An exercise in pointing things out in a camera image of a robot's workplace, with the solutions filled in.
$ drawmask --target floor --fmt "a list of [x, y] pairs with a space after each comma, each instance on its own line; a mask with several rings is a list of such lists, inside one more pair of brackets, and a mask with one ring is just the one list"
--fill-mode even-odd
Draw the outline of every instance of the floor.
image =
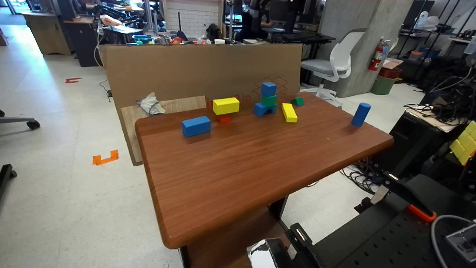
[[[42, 128], [0, 125], [0, 164], [18, 177], [0, 202], [2, 268], [182, 266], [177, 250], [161, 241], [143, 167], [133, 167], [115, 104], [98, 67], [79, 67], [73, 56], [43, 56], [27, 27], [2, 27], [0, 107], [11, 116], [36, 116]], [[82, 77], [79, 83], [64, 83]], [[397, 85], [390, 95], [344, 98], [354, 113], [372, 104], [368, 122], [390, 131], [403, 104], [423, 94]], [[92, 155], [119, 149], [121, 159], [103, 167]], [[366, 196], [341, 174], [332, 174], [289, 198], [284, 222], [301, 222], [314, 241], [357, 213]]]
[[0, 7], [0, 25], [25, 25], [25, 18], [22, 15], [12, 15], [9, 7]]

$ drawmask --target yellow block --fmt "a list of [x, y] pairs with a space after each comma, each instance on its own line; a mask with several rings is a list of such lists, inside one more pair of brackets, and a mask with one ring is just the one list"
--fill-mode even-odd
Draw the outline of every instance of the yellow block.
[[298, 122], [298, 115], [295, 112], [293, 104], [283, 103], [283, 115], [286, 122]]
[[472, 122], [466, 126], [464, 132], [467, 132], [473, 140], [476, 140], [476, 122], [472, 120]]
[[464, 150], [461, 143], [455, 140], [449, 147], [455, 153], [461, 165], [466, 165], [466, 162], [470, 159], [470, 155]]
[[473, 152], [476, 150], [476, 141], [470, 137], [470, 134], [467, 134], [467, 131], [461, 132], [458, 141], [469, 155], [473, 155]]
[[216, 98], [213, 100], [213, 112], [214, 115], [228, 115], [228, 113], [238, 113], [240, 112], [240, 100], [232, 98]]

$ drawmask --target white chair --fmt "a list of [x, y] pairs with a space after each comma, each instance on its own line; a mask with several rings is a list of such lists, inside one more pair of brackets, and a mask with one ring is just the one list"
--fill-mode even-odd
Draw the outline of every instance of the white chair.
[[[314, 76], [338, 82], [339, 79], [345, 79], [351, 74], [351, 52], [354, 46], [359, 43], [365, 30], [353, 30], [345, 34], [345, 37], [332, 48], [329, 61], [326, 59], [308, 59], [302, 61], [301, 67], [313, 71]], [[326, 100], [327, 103], [341, 107], [342, 104], [335, 98], [336, 92], [330, 89], [324, 89], [323, 83], [320, 88], [304, 88], [301, 92], [313, 92], [316, 97]]]

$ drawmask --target chair wheel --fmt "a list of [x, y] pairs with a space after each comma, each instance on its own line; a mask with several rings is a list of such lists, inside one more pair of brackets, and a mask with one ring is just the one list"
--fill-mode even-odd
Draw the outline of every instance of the chair wheel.
[[37, 122], [37, 120], [28, 120], [27, 125], [28, 125], [30, 129], [39, 129], [40, 128], [40, 122]]

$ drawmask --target red fire extinguisher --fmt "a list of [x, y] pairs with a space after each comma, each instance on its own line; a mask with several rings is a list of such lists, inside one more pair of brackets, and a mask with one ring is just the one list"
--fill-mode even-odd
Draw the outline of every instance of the red fire extinguisher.
[[382, 59], [384, 59], [384, 40], [381, 39], [375, 48], [375, 52], [372, 55], [371, 64], [369, 64], [369, 70], [371, 71], [376, 71], [378, 67], [381, 65]]

